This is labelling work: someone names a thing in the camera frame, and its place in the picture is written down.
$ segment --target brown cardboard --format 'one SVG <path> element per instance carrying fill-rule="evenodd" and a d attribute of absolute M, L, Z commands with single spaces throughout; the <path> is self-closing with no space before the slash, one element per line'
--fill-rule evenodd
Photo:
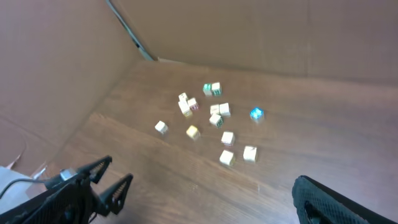
<path fill-rule="evenodd" d="M 113 1 L 160 58 L 398 82 L 395 0 Z"/>
<path fill-rule="evenodd" d="M 28 175 L 142 59 L 105 1 L 1 1 L 0 43 L 0 165 L 26 144 Z"/>

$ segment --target cube with colored marking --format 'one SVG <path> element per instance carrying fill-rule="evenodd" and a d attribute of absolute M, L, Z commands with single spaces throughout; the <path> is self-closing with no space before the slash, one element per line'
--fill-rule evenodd
<path fill-rule="evenodd" d="M 166 131 L 168 130 L 168 127 L 167 127 L 167 125 L 166 125 L 163 121 L 159 121 L 159 122 L 156 124 L 155 129 L 156 129 L 158 132 L 164 134 L 164 133 L 166 133 Z"/>
<path fill-rule="evenodd" d="M 235 142 L 235 135 L 231 131 L 224 131 L 221 142 L 226 146 L 233 146 Z"/>
<path fill-rule="evenodd" d="M 180 99 L 180 101 L 187 101 L 188 100 L 188 96 L 186 93 L 181 93 L 178 98 Z"/>
<path fill-rule="evenodd" d="M 229 110 L 229 103 L 220 104 L 220 115 L 231 116 L 231 112 Z"/>
<path fill-rule="evenodd" d="M 220 105 L 211 105 L 210 106 L 210 115 L 220 114 Z"/>
<path fill-rule="evenodd" d="M 231 166 L 235 162 L 235 156 L 233 152 L 224 150 L 220 156 L 220 162 L 224 165 Z"/>
<path fill-rule="evenodd" d="M 179 101 L 178 105 L 181 109 L 182 114 L 184 114 L 185 117 L 189 117 L 192 115 L 192 111 L 186 101 Z"/>
<path fill-rule="evenodd" d="M 200 132 L 194 125 L 191 125 L 187 130 L 187 135 L 193 140 L 197 140 L 200 137 Z"/>
<path fill-rule="evenodd" d="M 248 162 L 257 161 L 257 147 L 246 146 L 243 152 L 243 159 Z"/>
<path fill-rule="evenodd" d="M 213 93 L 213 96 L 221 95 L 221 85 L 219 82 L 211 84 L 211 92 Z"/>
<path fill-rule="evenodd" d="M 211 83 L 206 83 L 203 86 L 203 92 L 206 96 L 213 96 L 213 92 L 211 91 Z"/>
<path fill-rule="evenodd" d="M 259 123 L 264 119 L 264 110 L 256 107 L 250 112 L 250 118 Z"/>
<path fill-rule="evenodd" d="M 191 110 L 198 110 L 199 109 L 199 105 L 198 102 L 195 98 L 191 98 L 187 101 L 188 106 Z"/>
<path fill-rule="evenodd" d="M 210 117 L 210 123 L 216 126 L 217 128 L 220 128 L 221 125 L 223 125 L 224 121 L 223 118 L 218 115 L 218 114 L 213 114 Z"/>

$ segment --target teal cube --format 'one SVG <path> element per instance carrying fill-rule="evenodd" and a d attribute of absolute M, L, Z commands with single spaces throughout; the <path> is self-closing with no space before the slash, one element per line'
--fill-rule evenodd
<path fill-rule="evenodd" d="M 250 118 L 259 123 L 264 119 L 264 110 L 255 107 L 251 112 L 250 112 Z"/>
<path fill-rule="evenodd" d="M 213 92 L 211 91 L 211 83 L 206 83 L 203 86 L 203 92 L 206 96 L 213 96 Z"/>

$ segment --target wooden floor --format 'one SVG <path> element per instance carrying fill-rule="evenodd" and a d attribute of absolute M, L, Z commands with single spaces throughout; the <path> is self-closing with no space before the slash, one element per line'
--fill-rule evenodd
<path fill-rule="evenodd" d="M 221 97 L 204 96 L 211 82 L 221 82 Z M 177 104 L 183 92 L 201 107 L 188 119 Z M 232 116 L 216 129 L 210 105 L 225 102 Z M 249 117 L 255 106 L 267 111 L 260 125 Z M 154 129 L 159 120 L 165 136 Z M 196 142 L 185 134 L 191 124 L 201 132 Z M 236 135 L 232 167 L 218 162 L 223 131 Z M 109 223 L 298 223 L 291 189 L 300 175 L 398 222 L 397 137 L 398 88 L 143 62 L 52 164 L 111 155 L 97 190 L 134 175 Z M 243 161 L 245 145 L 258 147 L 256 164 Z"/>

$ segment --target blue cube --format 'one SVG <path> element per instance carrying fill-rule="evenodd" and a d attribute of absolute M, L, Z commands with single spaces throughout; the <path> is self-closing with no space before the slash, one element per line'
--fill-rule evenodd
<path fill-rule="evenodd" d="M 250 118 L 255 122 L 260 122 L 264 119 L 264 110 L 256 107 L 250 112 Z"/>

